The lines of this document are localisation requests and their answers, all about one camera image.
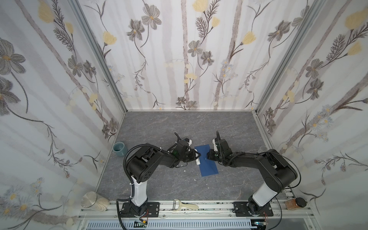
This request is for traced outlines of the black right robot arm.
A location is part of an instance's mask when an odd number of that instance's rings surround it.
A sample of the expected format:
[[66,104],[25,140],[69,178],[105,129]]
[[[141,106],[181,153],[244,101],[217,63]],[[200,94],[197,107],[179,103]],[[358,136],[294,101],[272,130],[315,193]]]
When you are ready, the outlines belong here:
[[261,153],[233,152],[224,139],[214,139],[214,149],[207,153],[207,159],[225,167],[257,169],[264,182],[250,196],[245,205],[245,213],[258,216],[266,205],[298,178],[298,173],[276,150]]

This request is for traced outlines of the dark blue envelope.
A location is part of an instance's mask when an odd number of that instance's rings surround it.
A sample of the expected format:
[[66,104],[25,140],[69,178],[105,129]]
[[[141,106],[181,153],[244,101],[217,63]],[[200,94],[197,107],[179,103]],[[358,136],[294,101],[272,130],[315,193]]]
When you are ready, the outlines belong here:
[[207,154],[210,152],[209,145],[196,146],[195,150],[201,154],[196,160],[199,162],[199,169],[202,177],[218,174],[218,169],[214,161],[207,158]]

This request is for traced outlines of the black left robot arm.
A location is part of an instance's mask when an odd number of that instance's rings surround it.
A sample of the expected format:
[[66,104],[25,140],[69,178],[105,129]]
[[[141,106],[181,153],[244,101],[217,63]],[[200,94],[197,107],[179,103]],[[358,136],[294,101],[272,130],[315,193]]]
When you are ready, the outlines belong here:
[[142,216],[147,212],[148,196],[147,181],[158,166],[179,168],[180,163],[187,165],[196,161],[201,154],[191,148],[191,140],[178,140],[168,149],[149,143],[140,144],[130,149],[124,157],[124,171],[132,186],[129,200],[129,212]]

